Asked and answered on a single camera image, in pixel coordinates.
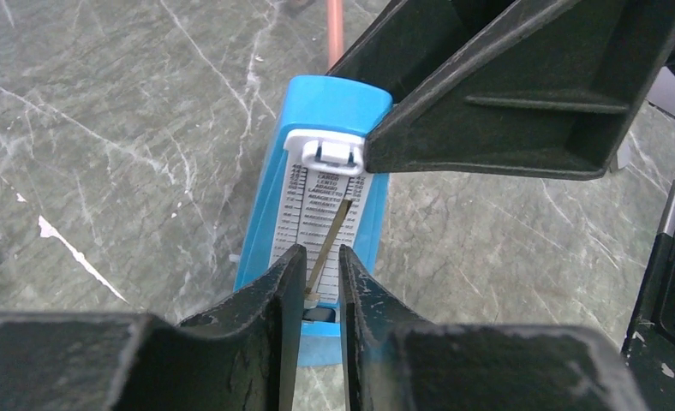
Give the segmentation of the blue metronome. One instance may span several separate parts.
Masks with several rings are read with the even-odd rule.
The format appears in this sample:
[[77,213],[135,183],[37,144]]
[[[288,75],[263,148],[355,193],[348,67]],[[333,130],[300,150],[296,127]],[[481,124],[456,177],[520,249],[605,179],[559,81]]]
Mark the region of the blue metronome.
[[389,177],[364,161],[367,135],[392,107],[390,93],[355,80],[299,75],[287,86],[266,150],[235,286],[255,280],[289,247],[307,251],[299,366],[342,359],[338,250],[375,267]]

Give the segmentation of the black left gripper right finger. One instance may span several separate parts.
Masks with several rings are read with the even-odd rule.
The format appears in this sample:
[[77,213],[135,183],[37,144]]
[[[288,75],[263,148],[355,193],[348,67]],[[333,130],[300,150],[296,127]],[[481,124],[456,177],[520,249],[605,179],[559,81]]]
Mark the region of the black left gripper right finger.
[[439,325],[338,252],[350,410],[644,410],[616,349],[574,325]]

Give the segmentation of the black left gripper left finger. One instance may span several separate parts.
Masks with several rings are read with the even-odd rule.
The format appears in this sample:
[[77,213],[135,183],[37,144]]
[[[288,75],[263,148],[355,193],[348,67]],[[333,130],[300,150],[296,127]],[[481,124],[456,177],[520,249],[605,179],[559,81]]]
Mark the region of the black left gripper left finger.
[[0,410],[289,410],[307,252],[291,246],[215,307],[0,313]]

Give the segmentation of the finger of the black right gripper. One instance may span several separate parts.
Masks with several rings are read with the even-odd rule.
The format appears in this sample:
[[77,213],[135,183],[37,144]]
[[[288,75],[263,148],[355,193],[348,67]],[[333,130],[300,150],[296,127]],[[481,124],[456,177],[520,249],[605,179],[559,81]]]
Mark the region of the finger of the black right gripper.
[[391,1],[330,75],[386,90],[372,173],[605,175],[675,46],[675,1]]

